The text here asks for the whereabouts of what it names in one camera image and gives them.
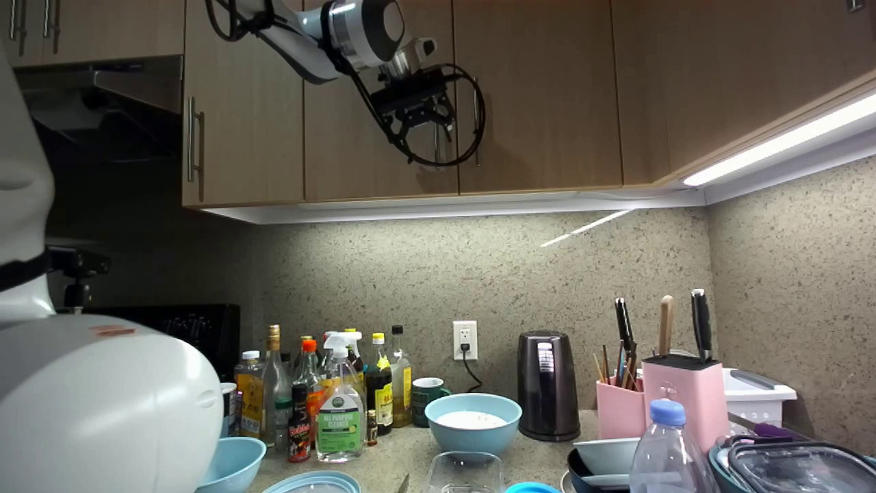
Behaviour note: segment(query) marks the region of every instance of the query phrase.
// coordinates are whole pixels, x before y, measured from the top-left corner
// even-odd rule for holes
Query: wall
[[[800,392],[792,429],[876,453],[876,163],[710,211],[722,359]]]
[[[611,303],[628,296],[644,355],[656,303],[677,296],[680,348],[692,351],[686,293],[712,290],[717,356],[800,390],[789,423],[823,441],[876,449],[874,163],[707,211],[634,211],[556,248],[603,215],[383,225],[250,229],[177,208],[176,168],[61,170],[55,238],[113,259],[102,304],[229,303],[244,345],[280,320],[300,331],[402,323],[420,375],[455,390],[451,320],[477,319],[484,390],[515,394],[518,336],[573,337],[581,407],[591,356],[615,345]]]

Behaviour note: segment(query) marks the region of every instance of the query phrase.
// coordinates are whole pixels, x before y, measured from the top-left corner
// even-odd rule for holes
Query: coffee maker
[[[566,336],[519,336],[518,404],[522,408],[522,435],[536,441],[573,441],[581,435],[576,359]]]

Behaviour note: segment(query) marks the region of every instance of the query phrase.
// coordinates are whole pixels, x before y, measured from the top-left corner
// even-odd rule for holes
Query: knife
[[[615,319],[619,319],[622,345],[624,345],[628,359],[630,359],[633,351],[634,351],[634,340],[633,340],[633,323],[630,323],[628,300],[615,300],[615,303],[613,303],[613,314],[615,314]]]
[[[702,363],[712,363],[712,320],[710,320],[710,300],[704,288],[689,293],[689,309],[692,309],[692,340],[695,340],[697,356]]]
[[[656,356],[669,356],[670,351],[674,351],[674,296],[662,296]]]

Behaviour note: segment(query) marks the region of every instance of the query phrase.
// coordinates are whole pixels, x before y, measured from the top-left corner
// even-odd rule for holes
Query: kitchen counter
[[[581,440],[593,435],[591,411],[581,414]],[[518,435],[511,448],[502,455],[506,485],[511,483],[548,483],[558,485],[566,472],[566,455],[573,441],[548,444]],[[388,435],[380,435],[379,448],[366,448],[362,459],[350,463],[318,463],[309,459],[306,463],[284,463],[281,459],[265,459],[253,493],[265,490],[273,483],[281,483],[294,475],[303,472],[340,472],[353,478],[365,493],[396,493],[409,478],[409,493],[422,493],[431,478],[433,459],[439,455],[439,444],[426,429],[396,429]]]

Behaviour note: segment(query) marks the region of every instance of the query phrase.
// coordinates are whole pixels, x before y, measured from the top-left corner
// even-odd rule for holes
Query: teal bowl
[[[198,493],[240,493],[255,479],[265,444],[246,435],[225,435],[217,444],[209,475],[198,485]]]
[[[518,435],[522,408],[502,394],[448,394],[426,407],[426,423],[440,453],[504,455]]]

